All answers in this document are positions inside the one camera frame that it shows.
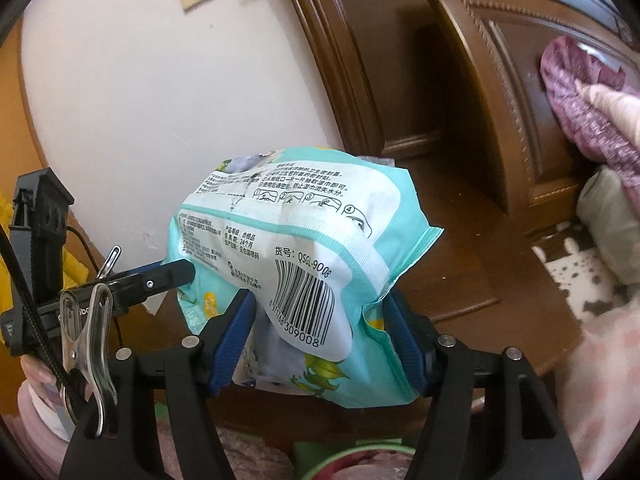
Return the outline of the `pink sleeve forearm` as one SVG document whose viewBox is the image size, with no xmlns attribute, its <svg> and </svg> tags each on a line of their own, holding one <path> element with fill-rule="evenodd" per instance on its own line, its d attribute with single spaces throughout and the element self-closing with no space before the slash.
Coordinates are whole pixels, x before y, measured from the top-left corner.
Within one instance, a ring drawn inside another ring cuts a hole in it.
<svg viewBox="0 0 640 480">
<path fill-rule="evenodd" d="M 70 443 L 55 410 L 24 380 L 18 388 L 16 440 L 32 466 L 45 479 L 57 479 Z"/>
</svg>

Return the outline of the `person's left hand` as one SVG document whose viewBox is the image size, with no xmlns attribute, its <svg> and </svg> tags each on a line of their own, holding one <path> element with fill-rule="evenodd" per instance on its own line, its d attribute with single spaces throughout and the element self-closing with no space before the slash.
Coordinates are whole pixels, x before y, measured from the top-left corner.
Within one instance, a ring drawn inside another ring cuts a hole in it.
<svg viewBox="0 0 640 480">
<path fill-rule="evenodd" d="M 20 364 L 27 381 L 34 387 L 55 386 L 56 377 L 49 367 L 40 359 L 25 354 L 21 356 Z"/>
</svg>

